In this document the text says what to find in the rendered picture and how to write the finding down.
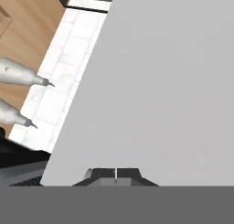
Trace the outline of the silver cone-shaped utensil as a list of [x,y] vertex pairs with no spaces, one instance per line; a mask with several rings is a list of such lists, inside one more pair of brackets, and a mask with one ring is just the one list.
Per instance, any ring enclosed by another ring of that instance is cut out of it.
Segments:
[[0,99],[0,123],[19,124],[25,127],[33,126],[37,128],[33,122],[8,102]]
[[54,86],[48,79],[37,75],[31,68],[10,58],[0,58],[0,82],[24,86]]

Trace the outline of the wooden cupboard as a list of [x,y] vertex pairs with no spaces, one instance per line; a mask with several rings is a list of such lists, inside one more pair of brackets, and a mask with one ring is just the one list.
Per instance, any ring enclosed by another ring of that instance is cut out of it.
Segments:
[[64,14],[59,0],[0,0],[12,22],[0,37],[0,57],[38,71]]

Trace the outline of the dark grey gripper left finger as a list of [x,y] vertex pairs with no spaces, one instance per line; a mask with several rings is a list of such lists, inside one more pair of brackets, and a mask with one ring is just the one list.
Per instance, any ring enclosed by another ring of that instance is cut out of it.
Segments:
[[84,179],[75,187],[113,187],[115,182],[114,168],[89,168]]

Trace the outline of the black hob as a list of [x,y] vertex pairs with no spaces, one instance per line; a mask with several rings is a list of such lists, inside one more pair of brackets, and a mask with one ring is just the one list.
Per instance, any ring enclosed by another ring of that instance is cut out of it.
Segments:
[[0,187],[41,187],[50,156],[6,139],[0,127]]

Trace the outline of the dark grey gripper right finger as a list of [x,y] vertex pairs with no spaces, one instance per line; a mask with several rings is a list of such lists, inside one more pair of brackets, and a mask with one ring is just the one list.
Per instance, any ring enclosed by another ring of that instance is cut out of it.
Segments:
[[142,177],[138,168],[118,168],[116,185],[119,187],[157,187],[157,184]]

